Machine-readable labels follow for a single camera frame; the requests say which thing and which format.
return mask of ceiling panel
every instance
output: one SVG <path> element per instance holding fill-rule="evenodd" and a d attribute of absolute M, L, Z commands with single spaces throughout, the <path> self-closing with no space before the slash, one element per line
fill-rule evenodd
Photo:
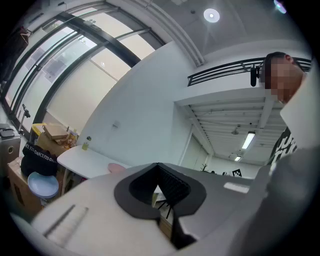
<path fill-rule="evenodd" d="M 171 0 L 153 0 L 189 35 L 201 54 L 263 40 L 303 42 L 299 29 L 288 15 L 275 9 L 272 0 L 186 0 L 180 5 Z M 204 11 L 216 9 L 220 19 L 210 23 Z"/>
<path fill-rule="evenodd" d="M 218 156 L 241 162 L 264 165 L 286 124 L 280 116 L 282 104 L 274 103 L 264 129 L 258 129 L 265 98 L 219 100 L 190 105 L 204 133 Z M 232 134 L 237 128 L 238 134 Z M 242 149 L 249 131 L 256 136 L 248 149 Z"/>

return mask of white desk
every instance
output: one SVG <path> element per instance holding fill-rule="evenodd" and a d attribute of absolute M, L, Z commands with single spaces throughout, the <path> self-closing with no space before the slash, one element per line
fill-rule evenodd
<path fill-rule="evenodd" d="M 86 179 L 109 174 L 108 164 L 115 163 L 129 168 L 128 165 L 110 159 L 102 154 L 94 152 L 91 149 L 83 150 L 82 145 L 75 146 L 62 153 L 57 162 L 65 167 L 64 177 L 62 181 L 62 192 L 65 193 L 67 178 L 69 171 L 78 174 Z"/>

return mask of gray surface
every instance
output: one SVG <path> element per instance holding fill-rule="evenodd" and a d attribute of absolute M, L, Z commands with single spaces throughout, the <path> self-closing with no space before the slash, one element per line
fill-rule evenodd
<path fill-rule="evenodd" d="M 237 207 L 241 207 L 246 198 L 245 193 L 224 188 L 225 183 L 250 186 L 253 182 L 252 179 L 194 171 L 173 164 L 166 165 L 199 181 L 205 187 L 206 198 L 196 213 L 179 218 L 183 231 L 195 239 L 201 239 L 212 232 Z"/>
<path fill-rule="evenodd" d="M 88 179 L 44 208 L 32 226 L 44 234 L 73 204 L 88 211 L 65 248 L 81 255 L 160 256 L 176 251 L 155 220 L 131 217 L 117 204 L 114 188 L 149 164 Z"/>
<path fill-rule="evenodd" d="M 180 250 L 175 256 L 238 255 L 239 248 L 245 238 L 248 224 L 257 212 L 266 194 L 266 185 L 269 181 L 270 166 L 263 166 L 250 186 L 246 197 L 214 230 L 198 242 Z"/>

